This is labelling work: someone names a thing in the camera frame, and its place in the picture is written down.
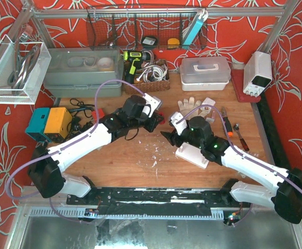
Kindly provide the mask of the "white plug adapter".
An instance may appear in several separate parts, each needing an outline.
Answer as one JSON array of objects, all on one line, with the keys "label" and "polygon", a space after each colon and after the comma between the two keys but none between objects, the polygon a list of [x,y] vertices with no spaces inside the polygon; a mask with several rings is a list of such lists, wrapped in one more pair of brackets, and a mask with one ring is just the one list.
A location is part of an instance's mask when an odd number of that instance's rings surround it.
[{"label": "white plug adapter", "polygon": [[200,113],[199,113],[199,115],[202,117],[207,116],[211,112],[211,107],[208,107],[205,105],[215,106],[215,100],[213,100],[211,98],[204,99],[204,101],[202,102],[202,107],[200,108]]}]

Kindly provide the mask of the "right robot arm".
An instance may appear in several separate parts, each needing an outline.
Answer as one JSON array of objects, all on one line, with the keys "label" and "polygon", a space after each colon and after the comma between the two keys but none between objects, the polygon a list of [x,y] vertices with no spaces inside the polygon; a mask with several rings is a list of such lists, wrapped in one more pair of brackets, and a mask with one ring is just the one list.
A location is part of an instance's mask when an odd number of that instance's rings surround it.
[{"label": "right robot arm", "polygon": [[214,135],[210,124],[202,117],[174,124],[172,132],[161,134],[172,146],[188,144],[204,159],[240,172],[258,183],[227,181],[223,189],[235,201],[268,207],[293,224],[302,220],[302,170],[280,168],[245,153],[228,140]]}]

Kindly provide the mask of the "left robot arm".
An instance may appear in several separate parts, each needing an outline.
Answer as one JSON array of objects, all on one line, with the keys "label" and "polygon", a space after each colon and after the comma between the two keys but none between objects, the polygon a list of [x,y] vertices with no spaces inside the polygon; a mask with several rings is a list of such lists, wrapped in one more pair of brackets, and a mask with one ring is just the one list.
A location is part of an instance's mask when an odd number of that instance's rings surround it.
[{"label": "left robot arm", "polygon": [[88,153],[106,146],[130,130],[144,128],[153,132],[164,117],[158,113],[162,102],[155,96],[132,95],[112,114],[100,118],[98,123],[62,144],[38,149],[33,155],[28,175],[41,196],[51,198],[58,193],[85,197],[92,189],[91,181],[65,171]]}]

